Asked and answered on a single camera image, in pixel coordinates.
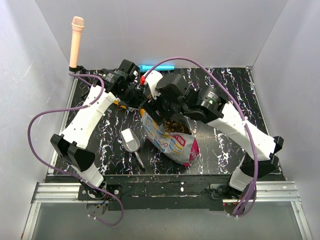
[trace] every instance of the kibble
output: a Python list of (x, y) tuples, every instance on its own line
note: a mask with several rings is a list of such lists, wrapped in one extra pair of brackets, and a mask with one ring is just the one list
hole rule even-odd
[(163, 123), (163, 127), (166, 134), (182, 133), (191, 135), (191, 132), (186, 125), (172, 119), (165, 120)]

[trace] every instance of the red cap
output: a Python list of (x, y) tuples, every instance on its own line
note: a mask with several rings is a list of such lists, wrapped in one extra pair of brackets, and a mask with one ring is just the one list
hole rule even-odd
[(141, 78), (140, 78), (140, 84), (141, 84), (141, 85), (144, 85), (144, 84), (145, 84), (145, 81), (146, 81), (145, 76), (141, 76)]

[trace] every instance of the cable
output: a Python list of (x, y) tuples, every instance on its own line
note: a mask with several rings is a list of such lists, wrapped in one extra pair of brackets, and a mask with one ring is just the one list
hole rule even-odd
[[(168, 61), (173, 61), (173, 60), (185, 60), (185, 61), (188, 61), (188, 62), (191, 62), (193, 64), (195, 64), (196, 66), (198, 66), (199, 68), (201, 68), (210, 78), (212, 78), (216, 84), (228, 95), (228, 97), (230, 98), (230, 100), (232, 101), (232, 104), (234, 105), (234, 107), (237, 109), (237, 111), (239, 112), (240, 114), (240, 117), (242, 119), (242, 121), (245, 121), (246, 118), (245, 118), (245, 115), (243, 114), (239, 104), (237, 103), (237, 101), (235, 100), (235, 98), (229, 93), (229, 91), (227, 89), (225, 89), (225, 87), (207, 70), (205, 69), (203, 66), (201, 66), (199, 63), (197, 63), (196, 61), (190, 59), (190, 58), (187, 58), (187, 57), (183, 57), (183, 56), (174, 56), (174, 57), (170, 57), (170, 58), (167, 58), (167, 59), (164, 59), (160, 62), (158, 62), (156, 65), (154, 65), (149, 71), (147, 71), (145, 73), (145, 75), (143, 75), (141, 77), (141, 80), (140, 82), (144, 82), (145, 79), (148, 77), (148, 75), (159, 65), (165, 63), (165, 62), (168, 62)], [(238, 203), (238, 205), (235, 207), (234, 211), (233, 211), (233, 216), (237, 216), (239, 215), (239, 213), (241, 213), (241, 210), (243, 210), (246, 205), (248, 204), (248, 198), (250, 196), (253, 195), (254, 191), (255, 191), (255, 187), (256, 187), (256, 182), (257, 182), (257, 179), (258, 179), (258, 155), (257, 155), (257, 150), (256, 150), (256, 146), (255, 146), (255, 143), (254, 143), (254, 140), (252, 138), (252, 134), (250, 132), (250, 129), (248, 127), (247, 124), (244, 125), (244, 128), (248, 134), (248, 137), (249, 137), (249, 140), (250, 140), (250, 144), (251, 144), (251, 147), (252, 147), (252, 152), (253, 152), (253, 161), (254, 161), (254, 173), (253, 173), (253, 179), (252, 181), (250, 182), (249, 184), (249, 187), (248, 187), (248, 190), (246, 191), (243, 199), (240, 200), (240, 202)], [(254, 202), (252, 203), (252, 205), (250, 206), (249, 210), (250, 211), (252, 209), (254, 205)]]
[(103, 200), (103, 202), (102, 203), (99, 203), (99, 205), (103, 205), (103, 204), (105, 204), (105, 202), (107, 201), (107, 199), (109, 198), (109, 196), (108, 195), (106, 195), (105, 196), (105, 198), (104, 198), (104, 200)]
[(34, 117), (32, 118), (32, 120), (30, 121), (29, 126), (28, 126), (28, 129), (27, 129), (28, 143), (29, 143), (29, 146), (30, 146), (30, 149), (31, 149), (33, 155), (34, 155), (42, 164), (44, 164), (44, 165), (46, 165), (47, 167), (52, 168), (52, 169), (60, 172), (60, 173), (68, 174), (68, 175), (70, 175), (70, 176), (72, 176), (72, 177), (75, 177), (75, 178), (79, 179), (80, 181), (83, 181), (84, 183), (86, 183), (86, 184), (87, 184), (88, 186), (90, 186), (91, 188), (96, 189), (96, 190), (98, 190), (98, 191), (101, 191), (101, 192), (103, 192), (104, 194), (109, 195), (110, 197), (114, 198), (114, 199), (120, 204), (120, 207), (121, 207), (121, 216), (120, 216), (120, 218), (118, 219), (117, 222), (115, 222), (115, 223), (109, 223), (109, 222), (107, 222), (107, 221), (105, 221), (105, 220), (103, 220), (103, 219), (101, 219), (101, 218), (99, 218), (99, 217), (96, 217), (96, 216), (92, 215), (92, 214), (90, 214), (90, 216), (91, 216), (92, 218), (94, 218), (94, 219), (99, 220), (100, 222), (102, 222), (102, 223), (104, 223), (104, 224), (106, 224), (106, 225), (108, 225), (108, 226), (115, 226), (115, 225), (117, 225), (118, 223), (121, 222), (121, 220), (122, 220), (122, 218), (123, 218), (123, 216), (124, 216), (124, 206), (123, 206), (122, 202), (120, 201), (120, 199), (117, 198), (117, 197), (116, 197), (115, 195), (113, 195), (112, 193), (110, 193), (110, 192), (108, 192), (108, 191), (106, 191), (106, 190), (104, 190), (104, 189), (101, 189), (101, 188), (99, 188), (99, 187), (96, 187), (96, 186), (92, 185), (92, 184), (89, 183), (89, 182), (86, 182), (82, 177), (80, 177), (80, 176), (78, 176), (78, 175), (76, 175), (76, 174), (74, 174), (74, 173), (72, 173), (72, 172), (64, 171), (64, 170), (62, 170), (62, 169), (60, 169), (60, 168), (58, 168), (58, 167), (52, 166), (52, 165), (50, 165), (49, 163), (45, 162), (45, 161), (42, 160), (42, 158), (36, 153), (35, 148), (34, 148), (34, 146), (33, 146), (33, 144), (32, 144), (32, 141), (31, 141), (31, 127), (32, 127), (33, 123), (35, 122), (35, 120), (36, 120), (37, 118), (39, 118), (40, 116), (43, 116), (43, 115), (45, 115), (45, 114), (59, 113), (59, 112), (69, 112), (69, 111), (76, 111), (76, 110), (80, 110), (80, 109), (85, 109), (85, 108), (89, 107), (90, 105), (93, 105), (96, 101), (98, 101), (99, 98), (101, 97), (101, 95), (103, 94), (104, 90), (105, 90), (105, 89), (104, 89), (104, 88), (105, 88), (105, 83), (104, 83), (104, 81), (103, 81), (99, 76), (91, 75), (91, 74), (74, 74), (74, 73), (69, 73), (69, 75), (70, 75), (70, 76), (73, 76), (73, 77), (77, 77), (77, 78), (79, 78), (79, 77), (80, 77), (80, 78), (81, 78), (81, 77), (91, 77), (91, 78), (96, 78), (96, 79), (98, 79), (98, 80), (101, 82), (101, 91), (100, 91), (100, 93), (98, 94), (98, 96), (97, 96), (92, 102), (89, 103), (89, 105), (83, 105), (83, 106), (77, 106), (77, 107), (71, 107), (71, 108), (65, 108), (65, 109), (48, 110), (48, 111), (41, 112), (41, 113), (37, 114), (36, 116), (34, 116)]
[(239, 215), (238, 217), (243, 217), (243, 216), (247, 215), (251, 211), (251, 209), (253, 208), (256, 200), (257, 200), (257, 187), (254, 187), (254, 197), (253, 197), (253, 201), (252, 201), (249, 209), (246, 212), (244, 212), (243, 214)]

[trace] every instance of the gray floor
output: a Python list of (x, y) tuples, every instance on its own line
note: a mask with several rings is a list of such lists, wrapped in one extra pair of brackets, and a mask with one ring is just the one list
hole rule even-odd
[[(119, 212), (102, 217), (116, 221)], [(300, 240), (290, 202), (257, 202), (250, 214), (235, 219), (208, 210), (126, 210), (109, 227), (89, 218), (84, 203), (42, 203), (33, 240)]]

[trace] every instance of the beige microphone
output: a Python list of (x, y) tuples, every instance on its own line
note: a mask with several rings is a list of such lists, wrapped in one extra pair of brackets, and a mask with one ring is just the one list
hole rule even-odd
[(76, 72), (81, 33), (85, 27), (85, 21), (82, 17), (75, 16), (72, 20), (71, 25), (72, 25), (72, 40), (71, 40), (69, 70), (72, 72)]

